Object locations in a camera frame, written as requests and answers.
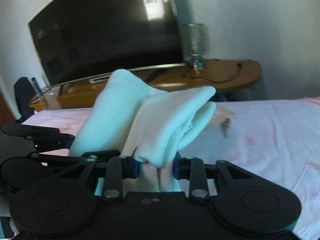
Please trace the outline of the white knitted garment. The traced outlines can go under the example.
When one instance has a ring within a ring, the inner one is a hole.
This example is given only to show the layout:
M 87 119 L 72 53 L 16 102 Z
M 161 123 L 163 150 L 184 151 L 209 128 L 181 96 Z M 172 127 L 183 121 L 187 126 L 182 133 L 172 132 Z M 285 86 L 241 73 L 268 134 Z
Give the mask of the white knitted garment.
M 125 191 L 177 192 L 176 153 L 210 122 L 216 105 L 211 86 L 166 92 L 144 83 L 128 70 L 116 70 L 99 94 L 69 150 L 71 157 L 118 150 L 142 163 Z

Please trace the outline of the silver set-top box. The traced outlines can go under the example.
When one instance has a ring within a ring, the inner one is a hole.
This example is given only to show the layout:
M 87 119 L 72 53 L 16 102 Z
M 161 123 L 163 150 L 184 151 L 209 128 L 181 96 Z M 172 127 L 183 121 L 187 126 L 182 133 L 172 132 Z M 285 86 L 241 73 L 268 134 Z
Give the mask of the silver set-top box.
M 109 77 L 96 77 L 96 78 L 92 78 L 89 79 L 89 83 L 90 84 L 96 84 L 96 83 L 102 83 L 102 82 L 107 82 L 109 80 Z

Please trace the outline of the black chair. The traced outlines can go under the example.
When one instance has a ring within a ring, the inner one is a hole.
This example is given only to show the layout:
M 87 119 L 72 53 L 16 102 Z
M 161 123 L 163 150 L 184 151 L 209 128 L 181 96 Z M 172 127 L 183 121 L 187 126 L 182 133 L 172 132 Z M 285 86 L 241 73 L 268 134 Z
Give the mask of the black chair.
M 20 77 L 14 84 L 15 100 L 21 117 L 17 123 L 23 123 L 34 115 L 33 107 L 29 106 L 29 101 L 36 95 L 27 77 Z

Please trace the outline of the black remote control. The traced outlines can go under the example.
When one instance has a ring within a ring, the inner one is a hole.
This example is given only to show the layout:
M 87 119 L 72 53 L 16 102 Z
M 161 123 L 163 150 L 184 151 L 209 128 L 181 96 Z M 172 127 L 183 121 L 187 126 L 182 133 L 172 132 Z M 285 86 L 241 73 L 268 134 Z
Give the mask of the black remote control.
M 151 81 L 157 79 L 157 77 L 159 77 L 160 75 L 166 73 L 168 71 L 167 68 L 162 68 L 162 69 L 157 69 L 155 71 L 153 71 L 145 80 L 145 83 L 150 83 Z

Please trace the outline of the pink floral bed sheet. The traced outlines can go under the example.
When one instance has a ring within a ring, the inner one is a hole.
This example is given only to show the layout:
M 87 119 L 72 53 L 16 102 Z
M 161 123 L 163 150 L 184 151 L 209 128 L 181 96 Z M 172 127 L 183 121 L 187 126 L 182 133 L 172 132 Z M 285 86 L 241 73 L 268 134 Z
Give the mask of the pink floral bed sheet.
M 180 154 L 207 164 L 225 159 L 294 192 L 302 214 L 294 229 L 319 239 L 319 98 L 221 102 L 226 132 L 210 123 Z

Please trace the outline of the wooden tv cabinet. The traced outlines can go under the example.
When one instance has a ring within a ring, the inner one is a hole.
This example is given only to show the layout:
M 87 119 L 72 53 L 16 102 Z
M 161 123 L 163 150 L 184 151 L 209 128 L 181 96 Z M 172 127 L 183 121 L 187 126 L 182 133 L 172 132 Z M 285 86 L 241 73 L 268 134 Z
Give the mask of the wooden tv cabinet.
M 252 60 L 208 60 L 203 64 L 200 77 L 196 77 L 189 63 L 133 68 L 131 72 L 143 81 L 155 70 L 168 71 L 147 83 L 167 92 L 200 86 L 213 86 L 219 94 L 254 86 L 262 76 L 262 67 Z M 36 111 L 92 107 L 107 82 L 90 84 L 89 79 L 109 77 L 110 73 L 64 82 L 49 87 L 52 92 L 34 96 L 29 106 Z

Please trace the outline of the large black television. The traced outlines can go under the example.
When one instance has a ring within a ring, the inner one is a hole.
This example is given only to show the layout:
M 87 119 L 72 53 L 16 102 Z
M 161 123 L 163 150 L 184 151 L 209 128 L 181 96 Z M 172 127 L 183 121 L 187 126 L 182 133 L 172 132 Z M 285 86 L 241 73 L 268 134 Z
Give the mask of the large black television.
M 174 0 L 53 0 L 29 28 L 52 85 L 183 61 Z

